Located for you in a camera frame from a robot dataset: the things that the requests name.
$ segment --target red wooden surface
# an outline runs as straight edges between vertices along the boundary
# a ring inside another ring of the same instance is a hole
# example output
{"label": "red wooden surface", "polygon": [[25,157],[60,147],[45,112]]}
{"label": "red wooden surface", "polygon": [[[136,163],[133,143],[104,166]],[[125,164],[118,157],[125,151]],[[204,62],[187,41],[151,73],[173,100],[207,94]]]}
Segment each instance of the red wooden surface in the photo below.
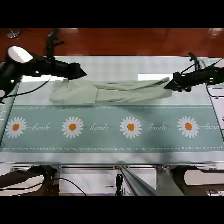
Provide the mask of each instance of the red wooden surface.
{"label": "red wooden surface", "polygon": [[[0,28],[0,60],[10,45],[40,55],[52,28],[20,28],[21,35],[9,39],[9,29]],[[222,28],[61,28],[55,55],[161,55],[224,57]]]}

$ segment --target metal bar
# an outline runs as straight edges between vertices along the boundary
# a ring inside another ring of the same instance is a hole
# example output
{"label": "metal bar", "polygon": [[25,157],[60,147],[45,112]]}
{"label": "metal bar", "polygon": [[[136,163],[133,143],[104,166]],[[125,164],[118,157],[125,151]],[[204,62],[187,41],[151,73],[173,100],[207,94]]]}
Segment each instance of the metal bar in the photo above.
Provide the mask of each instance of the metal bar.
{"label": "metal bar", "polygon": [[162,196],[184,196],[166,169],[157,169],[156,192]]}
{"label": "metal bar", "polygon": [[121,167],[121,173],[123,174],[123,177],[134,196],[157,196],[156,190],[154,188],[152,188],[126,167]]}

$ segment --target daisy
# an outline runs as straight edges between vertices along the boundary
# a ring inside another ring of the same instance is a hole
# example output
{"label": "daisy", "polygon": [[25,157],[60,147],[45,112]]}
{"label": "daisy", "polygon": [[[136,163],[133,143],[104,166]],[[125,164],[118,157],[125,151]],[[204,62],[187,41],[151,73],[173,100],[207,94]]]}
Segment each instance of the daisy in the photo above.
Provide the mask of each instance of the daisy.
{"label": "daisy", "polygon": [[8,138],[17,138],[26,130],[26,121],[22,117],[14,117],[6,126],[6,135]]}
{"label": "daisy", "polygon": [[78,117],[69,117],[65,122],[63,122],[62,127],[62,131],[64,132],[66,138],[75,138],[76,136],[82,134],[81,131],[83,130],[83,121]]}
{"label": "daisy", "polygon": [[141,126],[142,125],[138,119],[135,119],[134,117],[126,117],[121,122],[120,131],[123,132],[123,135],[125,135],[126,138],[135,138],[141,134]]}
{"label": "daisy", "polygon": [[182,131],[182,135],[188,138],[194,138],[199,133],[199,127],[194,118],[182,117],[179,119],[177,127],[179,131]]}

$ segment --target cloth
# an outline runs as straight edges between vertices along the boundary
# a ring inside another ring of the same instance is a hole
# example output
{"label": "cloth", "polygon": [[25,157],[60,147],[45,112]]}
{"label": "cloth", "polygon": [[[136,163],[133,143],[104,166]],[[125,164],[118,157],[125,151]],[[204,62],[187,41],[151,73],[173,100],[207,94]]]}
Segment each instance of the cloth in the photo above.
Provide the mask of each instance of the cloth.
{"label": "cloth", "polygon": [[142,103],[171,96],[172,90],[164,89],[168,82],[169,78],[120,82],[56,81],[50,100],[59,104]]}

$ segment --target white dotted border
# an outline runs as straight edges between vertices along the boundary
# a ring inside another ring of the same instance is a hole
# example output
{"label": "white dotted border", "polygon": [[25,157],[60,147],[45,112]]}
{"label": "white dotted border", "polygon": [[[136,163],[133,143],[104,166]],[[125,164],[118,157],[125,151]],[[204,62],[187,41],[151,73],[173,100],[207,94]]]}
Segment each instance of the white dotted border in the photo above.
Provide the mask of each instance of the white dotted border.
{"label": "white dotted border", "polygon": [[152,109],[152,108],[162,108],[162,109],[213,109],[212,106],[13,106],[14,110],[36,110],[36,109]]}
{"label": "white dotted border", "polygon": [[2,151],[168,151],[168,150],[202,150],[223,149],[224,146],[198,146],[198,147],[174,147],[174,148],[0,148]]}

